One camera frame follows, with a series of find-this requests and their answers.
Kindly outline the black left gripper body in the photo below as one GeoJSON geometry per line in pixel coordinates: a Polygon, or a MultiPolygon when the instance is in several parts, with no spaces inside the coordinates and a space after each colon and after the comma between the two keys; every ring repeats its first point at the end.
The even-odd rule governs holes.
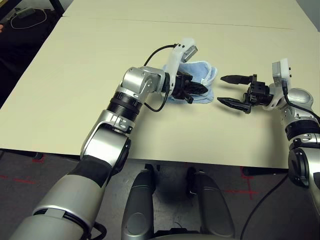
{"type": "Polygon", "coordinates": [[[185,72],[178,71],[175,77],[174,89],[171,93],[171,96],[174,100],[182,100],[188,104],[192,104],[194,98],[187,91],[193,77],[185,72]]]}

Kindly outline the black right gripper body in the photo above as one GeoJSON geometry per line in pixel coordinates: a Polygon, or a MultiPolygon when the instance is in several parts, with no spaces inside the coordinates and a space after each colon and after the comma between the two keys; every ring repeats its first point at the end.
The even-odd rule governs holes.
{"type": "Polygon", "coordinates": [[[242,83],[249,85],[247,91],[243,94],[244,112],[249,114],[253,106],[267,106],[272,100],[270,88],[261,81],[257,81],[257,75],[244,76],[242,83]]]}

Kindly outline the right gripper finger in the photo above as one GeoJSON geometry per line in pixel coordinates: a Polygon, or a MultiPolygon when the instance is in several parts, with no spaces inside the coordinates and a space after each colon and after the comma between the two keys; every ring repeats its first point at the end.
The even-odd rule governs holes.
{"type": "Polygon", "coordinates": [[[230,97],[218,97],[217,100],[229,108],[240,110],[246,114],[251,113],[251,105],[245,102],[241,102],[238,99],[230,97]]]}
{"type": "Polygon", "coordinates": [[[248,85],[252,82],[251,76],[243,76],[243,75],[226,75],[220,78],[222,81],[234,84],[234,85],[248,85]]]}

